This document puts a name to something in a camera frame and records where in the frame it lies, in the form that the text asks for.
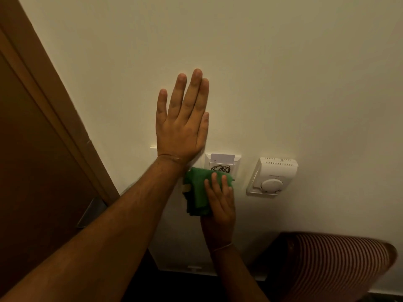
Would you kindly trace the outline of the white key card holder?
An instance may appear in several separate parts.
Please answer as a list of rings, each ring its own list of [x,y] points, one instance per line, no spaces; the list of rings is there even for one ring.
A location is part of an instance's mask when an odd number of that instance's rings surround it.
[[[227,173],[235,180],[241,162],[241,155],[234,154],[235,155],[234,164],[231,165],[231,164],[210,163],[211,154],[212,153],[204,154],[204,169],[208,169],[213,172]]]

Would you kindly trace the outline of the white key card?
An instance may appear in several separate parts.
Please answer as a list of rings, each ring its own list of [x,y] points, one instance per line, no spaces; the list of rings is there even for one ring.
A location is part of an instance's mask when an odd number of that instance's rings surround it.
[[[234,164],[235,155],[212,153],[210,163],[217,164]]]

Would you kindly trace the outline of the striped upholstered chair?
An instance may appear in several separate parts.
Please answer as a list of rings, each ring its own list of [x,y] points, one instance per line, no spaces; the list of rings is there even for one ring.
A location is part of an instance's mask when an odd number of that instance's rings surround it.
[[[265,251],[265,293],[271,302],[358,302],[397,256],[372,238],[281,233]]]

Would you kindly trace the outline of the white dial thermostat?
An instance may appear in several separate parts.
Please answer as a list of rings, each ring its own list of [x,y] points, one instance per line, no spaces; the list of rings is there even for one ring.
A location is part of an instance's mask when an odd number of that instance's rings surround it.
[[[292,182],[298,167],[294,159],[260,157],[247,186],[246,195],[277,197]]]

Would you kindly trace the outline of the brown wooden door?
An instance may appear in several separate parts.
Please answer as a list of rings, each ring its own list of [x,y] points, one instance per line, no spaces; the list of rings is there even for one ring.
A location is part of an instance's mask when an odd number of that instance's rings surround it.
[[[97,194],[0,54],[0,297],[78,232]]]

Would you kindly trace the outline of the brown wooden door frame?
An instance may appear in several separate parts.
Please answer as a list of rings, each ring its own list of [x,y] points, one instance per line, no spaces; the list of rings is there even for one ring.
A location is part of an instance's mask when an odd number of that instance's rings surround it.
[[[0,0],[0,54],[98,195],[111,205],[119,193],[19,0]]]

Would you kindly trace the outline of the person's left forearm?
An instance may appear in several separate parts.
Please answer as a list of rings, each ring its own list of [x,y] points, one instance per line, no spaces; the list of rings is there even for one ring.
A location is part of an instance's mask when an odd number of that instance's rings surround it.
[[[0,302],[119,302],[189,157],[158,155],[113,205],[27,274]]]

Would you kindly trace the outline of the person's left hand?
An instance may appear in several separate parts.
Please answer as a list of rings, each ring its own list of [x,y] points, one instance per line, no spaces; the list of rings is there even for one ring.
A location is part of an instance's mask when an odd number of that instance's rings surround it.
[[[169,159],[181,165],[188,164],[197,154],[199,125],[209,97],[209,80],[203,77],[194,109],[188,120],[180,120],[179,112],[190,82],[185,74],[179,74],[167,101],[167,117],[164,123],[156,123],[159,159]]]

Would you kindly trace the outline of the person's right forearm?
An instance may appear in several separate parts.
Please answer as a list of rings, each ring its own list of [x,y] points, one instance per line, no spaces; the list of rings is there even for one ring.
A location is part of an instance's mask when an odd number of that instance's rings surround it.
[[[270,302],[233,244],[210,252],[229,302]]]

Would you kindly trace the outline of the person's right hand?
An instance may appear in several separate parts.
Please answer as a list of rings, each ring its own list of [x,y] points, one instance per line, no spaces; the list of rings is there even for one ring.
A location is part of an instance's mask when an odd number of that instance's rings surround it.
[[[212,216],[203,216],[200,218],[200,222],[209,252],[232,244],[233,240],[236,212],[235,209],[231,209],[228,205],[229,186],[226,176],[222,177],[221,182],[222,198],[221,203],[218,204],[214,202],[211,195],[212,189],[209,181],[204,181]]]

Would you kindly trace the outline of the green cleaning cloth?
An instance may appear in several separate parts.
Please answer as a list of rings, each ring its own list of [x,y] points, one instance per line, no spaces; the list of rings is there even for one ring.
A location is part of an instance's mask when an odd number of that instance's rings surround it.
[[[208,180],[210,187],[212,187],[211,178],[213,173],[217,174],[219,187],[222,187],[221,179],[223,176],[226,176],[228,186],[233,186],[232,182],[234,179],[229,173],[196,167],[192,167],[185,173],[182,194],[187,201],[186,212],[190,216],[212,216],[212,210],[205,191],[204,181]]]

